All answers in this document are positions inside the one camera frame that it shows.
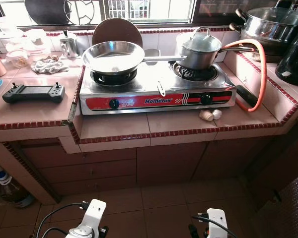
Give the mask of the black electric kettle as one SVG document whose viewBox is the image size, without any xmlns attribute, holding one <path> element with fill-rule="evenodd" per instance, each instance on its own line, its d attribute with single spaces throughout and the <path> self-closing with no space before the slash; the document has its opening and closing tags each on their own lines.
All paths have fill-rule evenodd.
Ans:
<svg viewBox="0 0 298 238">
<path fill-rule="evenodd" d="M 288 84 L 298 86 L 298 34 L 276 67 L 275 75 Z"/>
</svg>

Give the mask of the dark stone pestle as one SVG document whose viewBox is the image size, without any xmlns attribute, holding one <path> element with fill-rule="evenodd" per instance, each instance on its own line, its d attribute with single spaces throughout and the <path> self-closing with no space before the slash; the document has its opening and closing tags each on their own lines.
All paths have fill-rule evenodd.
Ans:
<svg viewBox="0 0 298 238">
<path fill-rule="evenodd" d="M 249 108 L 253 108 L 256 106 L 258 102 L 258 97 L 253 95 L 245 86 L 237 85 L 236 91 L 238 95 L 249 105 Z"/>
</svg>

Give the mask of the large steel steamer pot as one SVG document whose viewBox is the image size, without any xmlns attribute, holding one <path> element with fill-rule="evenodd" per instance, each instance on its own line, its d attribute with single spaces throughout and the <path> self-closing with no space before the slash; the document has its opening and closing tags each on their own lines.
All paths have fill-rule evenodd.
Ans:
<svg viewBox="0 0 298 238">
<path fill-rule="evenodd" d="M 240 39 L 254 39 L 262 44 L 267 56 L 282 57 L 298 35 L 298 13 L 286 7 L 258 7 L 235 13 L 245 21 L 229 25 L 240 33 Z"/>
</svg>

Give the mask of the steel saucepan with glass lid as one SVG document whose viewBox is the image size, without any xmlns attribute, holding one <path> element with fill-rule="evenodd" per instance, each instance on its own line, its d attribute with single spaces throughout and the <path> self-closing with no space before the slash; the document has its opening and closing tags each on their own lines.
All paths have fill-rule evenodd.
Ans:
<svg viewBox="0 0 298 238">
<path fill-rule="evenodd" d="M 208 27 L 198 27 L 193 32 L 176 37 L 176 54 L 185 56 L 178 64 L 187 69 L 204 70 L 214 64 L 217 54 L 225 51 L 256 52 L 245 46 L 222 46 L 222 42 L 210 34 Z"/>
</svg>

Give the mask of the steel red gas stove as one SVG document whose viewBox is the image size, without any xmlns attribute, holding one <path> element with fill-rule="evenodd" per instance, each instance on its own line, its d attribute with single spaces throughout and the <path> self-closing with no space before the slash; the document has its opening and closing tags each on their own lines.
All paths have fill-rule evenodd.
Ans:
<svg viewBox="0 0 298 238">
<path fill-rule="evenodd" d="M 204 70 L 185 69 L 175 61 L 143 63 L 133 73 L 117 76 L 119 85 L 90 72 L 79 91 L 83 115 L 155 113 L 224 108 L 235 105 L 237 88 L 217 64 Z"/>
</svg>

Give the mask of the window with iron grille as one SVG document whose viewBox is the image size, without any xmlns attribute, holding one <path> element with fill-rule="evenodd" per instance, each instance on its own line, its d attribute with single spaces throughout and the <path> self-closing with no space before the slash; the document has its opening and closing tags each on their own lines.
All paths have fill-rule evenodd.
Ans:
<svg viewBox="0 0 298 238">
<path fill-rule="evenodd" d="M 96 25 L 108 18 L 132 23 L 186 23 L 195 0 L 67 0 L 71 13 L 64 25 Z M 24 0 L 0 0 L 0 17 L 17 26 L 35 26 Z"/>
</svg>

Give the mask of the steel frying pan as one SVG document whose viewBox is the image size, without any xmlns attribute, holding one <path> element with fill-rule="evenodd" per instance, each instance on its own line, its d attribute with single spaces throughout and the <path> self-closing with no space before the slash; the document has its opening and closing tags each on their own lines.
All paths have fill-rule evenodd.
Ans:
<svg viewBox="0 0 298 238">
<path fill-rule="evenodd" d="M 92 72 L 102 75 L 121 75 L 133 72 L 147 61 L 184 60 L 185 55 L 146 56 L 141 46 L 126 41 L 106 41 L 90 46 L 82 55 L 83 63 Z"/>
</svg>

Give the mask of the round brown board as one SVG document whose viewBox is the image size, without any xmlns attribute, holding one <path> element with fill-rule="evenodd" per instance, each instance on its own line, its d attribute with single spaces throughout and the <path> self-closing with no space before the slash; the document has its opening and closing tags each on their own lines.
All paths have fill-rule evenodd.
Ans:
<svg viewBox="0 0 298 238">
<path fill-rule="evenodd" d="M 143 46 L 142 35 L 136 25 L 123 18 L 108 18 L 94 29 L 92 45 L 106 41 L 126 41 Z"/>
</svg>

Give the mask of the steel lidded mug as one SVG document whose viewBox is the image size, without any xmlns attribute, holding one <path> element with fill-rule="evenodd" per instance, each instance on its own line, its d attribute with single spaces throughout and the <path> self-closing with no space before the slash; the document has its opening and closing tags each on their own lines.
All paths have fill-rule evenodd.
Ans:
<svg viewBox="0 0 298 238">
<path fill-rule="evenodd" d="M 63 30 L 63 33 L 59 35 L 59 41 L 64 57 L 74 59 L 81 56 L 82 53 L 79 49 L 78 37 L 75 33 Z"/>
</svg>

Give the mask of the crumpled grey rag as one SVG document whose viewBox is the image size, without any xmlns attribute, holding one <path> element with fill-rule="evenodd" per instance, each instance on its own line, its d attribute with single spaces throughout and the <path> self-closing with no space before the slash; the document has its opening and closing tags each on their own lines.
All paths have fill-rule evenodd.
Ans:
<svg viewBox="0 0 298 238">
<path fill-rule="evenodd" d="M 69 66 L 66 66 L 60 57 L 56 55 L 50 55 L 44 59 L 38 59 L 34 61 L 30 68 L 35 73 L 58 73 L 68 71 Z"/>
</svg>

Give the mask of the black handheld controller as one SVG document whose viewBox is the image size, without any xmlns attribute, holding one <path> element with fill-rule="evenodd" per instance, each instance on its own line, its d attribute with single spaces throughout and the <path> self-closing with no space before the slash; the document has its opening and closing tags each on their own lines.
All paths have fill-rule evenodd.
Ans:
<svg viewBox="0 0 298 238">
<path fill-rule="evenodd" d="M 19 101 L 47 100 L 59 104 L 63 101 L 65 87 L 56 82 L 49 86 L 27 86 L 17 85 L 13 82 L 13 87 L 8 89 L 2 96 L 8 104 Z"/>
</svg>

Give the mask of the dark round wok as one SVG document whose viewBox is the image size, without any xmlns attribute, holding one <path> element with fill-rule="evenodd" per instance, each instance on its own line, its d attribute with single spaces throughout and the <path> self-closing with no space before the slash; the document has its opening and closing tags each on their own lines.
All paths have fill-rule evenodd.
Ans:
<svg viewBox="0 0 298 238">
<path fill-rule="evenodd" d="M 38 25 L 64 25 L 71 13 L 67 0 L 24 0 L 26 10 Z"/>
</svg>

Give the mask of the white plastic container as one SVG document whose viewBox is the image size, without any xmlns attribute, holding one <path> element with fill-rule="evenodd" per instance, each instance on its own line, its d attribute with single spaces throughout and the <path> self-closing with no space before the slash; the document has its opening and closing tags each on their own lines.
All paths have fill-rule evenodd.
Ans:
<svg viewBox="0 0 298 238">
<path fill-rule="evenodd" d="M 46 32 L 43 29 L 31 29 L 26 30 L 25 35 L 31 41 L 32 45 L 36 47 L 47 47 L 47 44 L 44 41 Z"/>
</svg>

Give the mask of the clear plastic food container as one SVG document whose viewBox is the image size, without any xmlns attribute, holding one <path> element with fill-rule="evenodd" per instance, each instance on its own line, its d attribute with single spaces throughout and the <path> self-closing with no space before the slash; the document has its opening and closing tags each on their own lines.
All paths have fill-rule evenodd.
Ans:
<svg viewBox="0 0 298 238">
<path fill-rule="evenodd" d="M 6 54 L 6 60 L 17 68 L 30 66 L 29 53 L 26 50 L 14 50 Z"/>
</svg>

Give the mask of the plastic bottle with blue cap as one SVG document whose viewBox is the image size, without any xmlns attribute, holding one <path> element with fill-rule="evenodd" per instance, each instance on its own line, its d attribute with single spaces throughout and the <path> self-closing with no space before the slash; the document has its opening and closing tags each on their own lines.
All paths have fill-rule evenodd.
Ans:
<svg viewBox="0 0 298 238">
<path fill-rule="evenodd" d="M 26 208 L 35 202 L 35 197 L 2 168 L 0 168 L 0 198 L 15 208 Z"/>
</svg>

